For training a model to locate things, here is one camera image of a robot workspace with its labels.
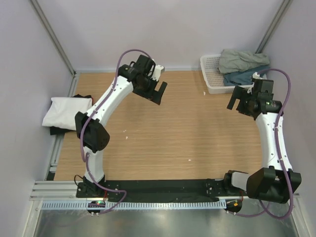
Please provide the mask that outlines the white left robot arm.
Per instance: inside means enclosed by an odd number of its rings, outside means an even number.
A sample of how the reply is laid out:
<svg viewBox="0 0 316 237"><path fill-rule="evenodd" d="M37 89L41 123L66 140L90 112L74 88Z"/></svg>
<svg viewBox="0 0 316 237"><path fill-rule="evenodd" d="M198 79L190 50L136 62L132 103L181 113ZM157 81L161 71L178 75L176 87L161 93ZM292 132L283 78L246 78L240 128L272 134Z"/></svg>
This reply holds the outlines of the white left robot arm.
<svg viewBox="0 0 316 237"><path fill-rule="evenodd" d="M103 171L103 152L110 141L105 126L119 104L130 93L134 93L157 105L167 87L163 82L158 90L164 66L157 65L153 59L140 55L135 62L120 66L116 75L100 99L85 113L75 115L76 133L80 139L80 152L86 170L77 189L78 197L100 197L105 191Z"/></svg>

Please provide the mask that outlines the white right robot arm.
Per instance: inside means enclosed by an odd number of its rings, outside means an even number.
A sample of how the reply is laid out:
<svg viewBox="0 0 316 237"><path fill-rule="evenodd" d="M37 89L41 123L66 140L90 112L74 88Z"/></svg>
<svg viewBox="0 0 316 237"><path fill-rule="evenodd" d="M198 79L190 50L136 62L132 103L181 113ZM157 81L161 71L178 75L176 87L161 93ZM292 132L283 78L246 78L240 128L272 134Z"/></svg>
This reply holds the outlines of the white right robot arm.
<svg viewBox="0 0 316 237"><path fill-rule="evenodd" d="M230 170L224 176L222 188L230 196L243 190L252 199L286 203L302 178L293 171L287 156L282 103L273 99L272 80L254 79L253 82L251 89L236 86L227 108L231 110L239 100L237 111L254 119L260 134L262 168L252 175Z"/></svg>

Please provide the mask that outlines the blue t shirt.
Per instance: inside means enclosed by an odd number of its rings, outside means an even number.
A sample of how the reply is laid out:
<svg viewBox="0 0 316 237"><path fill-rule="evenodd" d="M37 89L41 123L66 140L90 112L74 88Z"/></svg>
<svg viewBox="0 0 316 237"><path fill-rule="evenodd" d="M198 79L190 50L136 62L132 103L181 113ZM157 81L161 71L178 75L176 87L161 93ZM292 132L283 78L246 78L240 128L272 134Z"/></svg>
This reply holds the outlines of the blue t shirt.
<svg viewBox="0 0 316 237"><path fill-rule="evenodd" d="M242 85L252 85L252 75L258 73L262 70L269 69L270 66L259 66L253 69L246 70L244 72L232 72L225 74L223 84L224 86L242 86Z"/></svg>

